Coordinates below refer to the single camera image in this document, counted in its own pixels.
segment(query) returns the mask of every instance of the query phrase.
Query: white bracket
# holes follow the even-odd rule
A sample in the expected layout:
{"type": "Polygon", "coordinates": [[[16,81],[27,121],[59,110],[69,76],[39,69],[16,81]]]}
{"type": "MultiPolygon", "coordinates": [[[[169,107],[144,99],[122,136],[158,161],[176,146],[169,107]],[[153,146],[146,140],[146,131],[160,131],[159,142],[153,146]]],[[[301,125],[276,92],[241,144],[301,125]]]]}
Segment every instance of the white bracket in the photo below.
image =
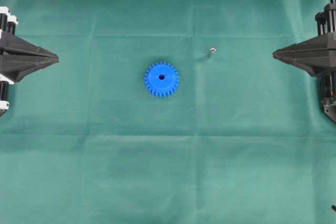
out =
{"type": "Polygon", "coordinates": [[[17,19],[17,17],[15,15],[10,15],[7,17],[7,22],[13,22],[15,23],[15,25],[19,24],[19,20],[17,19]]]}
{"type": "Polygon", "coordinates": [[[0,81],[7,81],[9,84],[13,85],[14,81],[0,74],[0,81]]]}
{"type": "Polygon", "coordinates": [[[9,102],[7,101],[0,101],[0,110],[8,110],[9,102]]]}

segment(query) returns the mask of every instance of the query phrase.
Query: green cloth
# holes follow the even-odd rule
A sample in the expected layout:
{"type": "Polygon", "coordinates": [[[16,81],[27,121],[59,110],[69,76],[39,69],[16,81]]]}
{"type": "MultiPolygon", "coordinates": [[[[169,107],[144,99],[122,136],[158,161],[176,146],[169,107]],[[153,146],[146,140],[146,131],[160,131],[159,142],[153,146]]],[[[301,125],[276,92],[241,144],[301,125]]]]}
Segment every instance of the green cloth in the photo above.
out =
{"type": "Polygon", "coordinates": [[[336,125],[272,58],[328,2],[1,0],[60,63],[10,87],[0,223],[334,223],[336,125]],[[144,85],[157,61],[168,99],[144,85]]]}

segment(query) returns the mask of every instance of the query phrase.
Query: blue gear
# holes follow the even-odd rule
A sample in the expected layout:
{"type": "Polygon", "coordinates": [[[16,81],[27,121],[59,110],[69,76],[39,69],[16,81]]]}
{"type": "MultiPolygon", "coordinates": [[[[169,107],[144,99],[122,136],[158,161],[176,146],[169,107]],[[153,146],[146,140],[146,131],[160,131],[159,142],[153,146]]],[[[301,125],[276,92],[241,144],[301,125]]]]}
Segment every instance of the blue gear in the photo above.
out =
{"type": "Polygon", "coordinates": [[[151,65],[145,73],[148,91],[157,97],[168,97],[174,93],[180,82],[176,68],[166,62],[151,65]]]}

